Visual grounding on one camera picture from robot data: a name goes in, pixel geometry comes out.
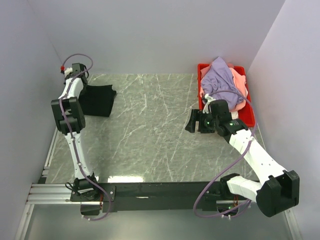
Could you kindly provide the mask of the black t shirt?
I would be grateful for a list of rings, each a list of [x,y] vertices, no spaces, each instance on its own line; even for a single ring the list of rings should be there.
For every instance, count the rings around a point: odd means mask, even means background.
[[[87,85],[80,93],[79,103],[86,116],[105,117],[111,114],[117,92],[113,85]]]

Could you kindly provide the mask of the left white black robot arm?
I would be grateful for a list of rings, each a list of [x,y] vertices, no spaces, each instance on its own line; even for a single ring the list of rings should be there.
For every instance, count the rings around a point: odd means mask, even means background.
[[[78,202],[96,201],[101,197],[83,140],[86,121],[79,97],[88,84],[86,69],[82,63],[74,63],[71,68],[62,66],[61,71],[65,76],[64,89],[59,98],[51,101],[57,130],[67,141],[74,167],[74,182],[67,182],[65,186],[71,190],[71,199]]]

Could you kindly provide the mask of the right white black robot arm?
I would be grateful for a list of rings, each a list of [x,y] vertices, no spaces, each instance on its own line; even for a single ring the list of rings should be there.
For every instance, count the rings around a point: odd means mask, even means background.
[[[278,164],[258,143],[254,133],[239,118],[233,119],[225,100],[208,100],[202,110],[192,109],[185,126],[189,133],[217,133],[240,153],[253,169],[258,181],[252,181],[237,173],[220,177],[218,195],[226,200],[233,196],[244,197],[248,203],[257,203],[260,211],[272,217],[299,204],[300,177]]]

